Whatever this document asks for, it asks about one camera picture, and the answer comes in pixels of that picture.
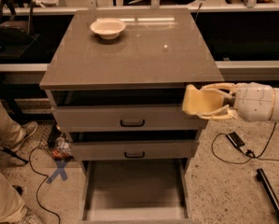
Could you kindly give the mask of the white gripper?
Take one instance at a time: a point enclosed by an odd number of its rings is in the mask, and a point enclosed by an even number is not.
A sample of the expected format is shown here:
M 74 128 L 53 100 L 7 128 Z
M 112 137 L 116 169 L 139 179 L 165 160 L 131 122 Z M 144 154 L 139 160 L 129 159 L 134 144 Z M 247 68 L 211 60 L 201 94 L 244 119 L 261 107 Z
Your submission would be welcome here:
M 214 91 L 231 100 L 235 94 L 234 108 L 224 105 L 217 110 L 198 115 L 200 119 L 223 120 L 236 119 L 245 121 L 267 121 L 272 116 L 274 89 L 259 83 L 215 83 L 202 86 L 203 91 Z

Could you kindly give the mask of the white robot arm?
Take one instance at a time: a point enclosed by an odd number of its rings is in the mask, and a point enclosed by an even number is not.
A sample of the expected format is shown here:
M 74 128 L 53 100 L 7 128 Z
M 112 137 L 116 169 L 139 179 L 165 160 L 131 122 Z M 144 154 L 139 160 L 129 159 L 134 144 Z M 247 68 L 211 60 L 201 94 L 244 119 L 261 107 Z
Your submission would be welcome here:
M 279 122 L 279 88 L 251 83 L 216 83 L 202 91 L 217 91 L 232 100 L 232 113 L 245 121 Z

